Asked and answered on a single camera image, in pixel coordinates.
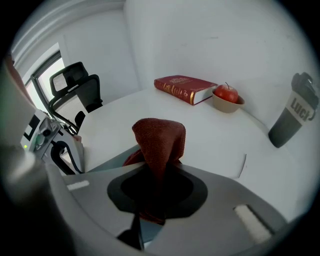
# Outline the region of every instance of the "table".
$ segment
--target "table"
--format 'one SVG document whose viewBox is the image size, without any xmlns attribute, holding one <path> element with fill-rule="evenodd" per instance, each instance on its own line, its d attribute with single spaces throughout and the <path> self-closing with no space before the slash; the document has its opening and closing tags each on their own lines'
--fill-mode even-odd
<svg viewBox="0 0 320 256">
<path fill-rule="evenodd" d="M 192 106 L 150 88 L 87 114 L 79 131 L 85 171 L 137 145 L 132 126 L 142 118 L 173 120 L 185 126 L 183 164 L 236 179 L 288 221 L 301 213 L 296 207 L 297 164 L 286 147 L 275 148 L 268 130 L 244 110 L 220 112 L 211 98 Z"/>
</svg>

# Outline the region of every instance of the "beige bowl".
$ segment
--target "beige bowl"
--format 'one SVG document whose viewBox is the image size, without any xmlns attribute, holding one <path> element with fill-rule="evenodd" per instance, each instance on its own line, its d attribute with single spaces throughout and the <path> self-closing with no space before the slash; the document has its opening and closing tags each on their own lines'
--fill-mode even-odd
<svg viewBox="0 0 320 256">
<path fill-rule="evenodd" d="M 235 112 L 238 108 L 242 107 L 245 105 L 245 100 L 238 96 L 238 100 L 236 103 L 232 103 L 230 101 L 224 100 L 214 94 L 214 91 L 212 91 L 212 101 L 213 101 L 213 106 L 217 109 L 220 110 L 224 113 L 233 113 Z"/>
</svg>

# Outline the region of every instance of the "office chair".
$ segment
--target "office chair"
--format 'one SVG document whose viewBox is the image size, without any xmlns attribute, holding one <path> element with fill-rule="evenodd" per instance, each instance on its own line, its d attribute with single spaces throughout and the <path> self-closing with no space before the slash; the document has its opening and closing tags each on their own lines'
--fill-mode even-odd
<svg viewBox="0 0 320 256">
<path fill-rule="evenodd" d="M 71 122 L 57 112 L 61 106 L 76 96 L 89 113 L 102 106 L 100 99 L 100 81 L 96 74 L 88 75 L 82 62 L 71 64 L 58 71 L 50 77 L 50 87 L 54 98 L 49 102 L 48 109 L 53 116 L 64 121 L 72 129 L 73 133 L 78 133 L 79 128 L 85 118 L 83 111 L 80 111 Z"/>
</svg>

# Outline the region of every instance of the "cloth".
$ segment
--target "cloth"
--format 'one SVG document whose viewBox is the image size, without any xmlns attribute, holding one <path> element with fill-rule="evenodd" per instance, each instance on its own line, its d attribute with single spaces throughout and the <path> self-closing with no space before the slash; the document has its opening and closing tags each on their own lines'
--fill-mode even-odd
<svg viewBox="0 0 320 256">
<path fill-rule="evenodd" d="M 152 199 L 143 202 L 140 217 L 161 224 L 163 214 L 162 191 L 167 164 L 180 163 L 184 154 L 186 129 L 183 124 L 164 119 L 145 118 L 136 122 L 132 130 L 140 149 L 130 155 L 123 166 L 145 161 L 153 176 L 155 186 Z"/>
</svg>

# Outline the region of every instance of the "red book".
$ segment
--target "red book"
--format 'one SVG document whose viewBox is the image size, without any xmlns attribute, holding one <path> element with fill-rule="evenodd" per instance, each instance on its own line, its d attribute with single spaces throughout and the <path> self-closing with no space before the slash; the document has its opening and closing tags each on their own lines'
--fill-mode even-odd
<svg viewBox="0 0 320 256">
<path fill-rule="evenodd" d="M 172 75 L 154 80 L 154 87 L 191 105 L 198 104 L 212 96 L 214 82 L 208 82 L 183 75 Z"/>
</svg>

